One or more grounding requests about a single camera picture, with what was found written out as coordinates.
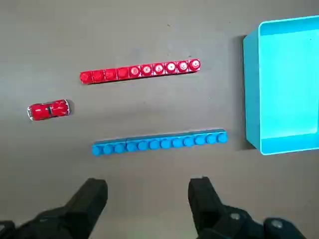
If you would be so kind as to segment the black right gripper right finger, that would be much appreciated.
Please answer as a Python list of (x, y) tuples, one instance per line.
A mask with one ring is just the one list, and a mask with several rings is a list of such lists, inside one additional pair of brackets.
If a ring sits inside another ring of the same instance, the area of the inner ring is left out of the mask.
[(208, 177), (193, 178), (188, 201), (198, 239), (304, 239), (290, 221), (266, 218), (258, 223), (245, 211), (221, 202)]

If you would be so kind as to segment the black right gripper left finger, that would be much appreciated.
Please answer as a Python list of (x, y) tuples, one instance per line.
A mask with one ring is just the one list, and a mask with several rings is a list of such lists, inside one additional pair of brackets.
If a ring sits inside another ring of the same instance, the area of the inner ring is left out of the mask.
[(0, 222), (2, 239), (87, 239), (108, 199), (103, 179), (89, 178), (62, 207), (43, 211), (34, 219), (16, 226)]

